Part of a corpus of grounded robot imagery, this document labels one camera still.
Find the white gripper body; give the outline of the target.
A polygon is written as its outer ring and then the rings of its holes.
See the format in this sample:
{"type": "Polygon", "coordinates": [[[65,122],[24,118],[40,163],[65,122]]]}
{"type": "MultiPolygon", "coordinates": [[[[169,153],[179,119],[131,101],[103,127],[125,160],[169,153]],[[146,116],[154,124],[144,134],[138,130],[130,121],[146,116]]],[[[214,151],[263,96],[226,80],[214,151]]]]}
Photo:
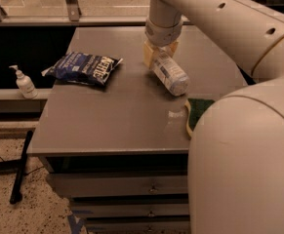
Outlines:
{"type": "Polygon", "coordinates": [[[145,24],[145,35],[151,44],[164,47],[175,42],[181,35],[183,21],[172,27],[162,27],[155,25],[150,19],[145,24]]]}

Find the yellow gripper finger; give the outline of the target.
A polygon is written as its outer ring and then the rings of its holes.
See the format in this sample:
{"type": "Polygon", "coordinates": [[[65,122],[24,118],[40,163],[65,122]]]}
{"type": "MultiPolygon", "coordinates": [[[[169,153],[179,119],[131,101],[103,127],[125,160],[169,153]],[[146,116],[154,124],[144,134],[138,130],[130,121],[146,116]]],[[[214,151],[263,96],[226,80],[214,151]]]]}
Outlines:
{"type": "Polygon", "coordinates": [[[171,58],[174,56],[174,53],[176,52],[178,45],[179,45],[179,42],[175,41],[175,42],[173,42],[170,45],[165,47],[166,52],[168,53],[168,55],[171,58]]]}
{"type": "Polygon", "coordinates": [[[159,50],[159,48],[153,45],[149,40],[145,40],[143,43],[143,62],[146,67],[150,67],[154,57],[154,53],[159,50]]]}

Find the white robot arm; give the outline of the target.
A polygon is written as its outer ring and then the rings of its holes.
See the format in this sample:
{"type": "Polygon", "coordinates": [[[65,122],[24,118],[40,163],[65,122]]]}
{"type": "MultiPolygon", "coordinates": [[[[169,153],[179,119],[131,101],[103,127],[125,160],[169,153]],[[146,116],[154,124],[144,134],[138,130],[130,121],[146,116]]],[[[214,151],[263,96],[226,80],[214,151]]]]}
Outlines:
{"type": "Polygon", "coordinates": [[[255,81],[217,100],[193,130],[191,234],[284,234],[284,14],[252,0],[150,0],[150,42],[172,43],[180,16],[255,81]]]}

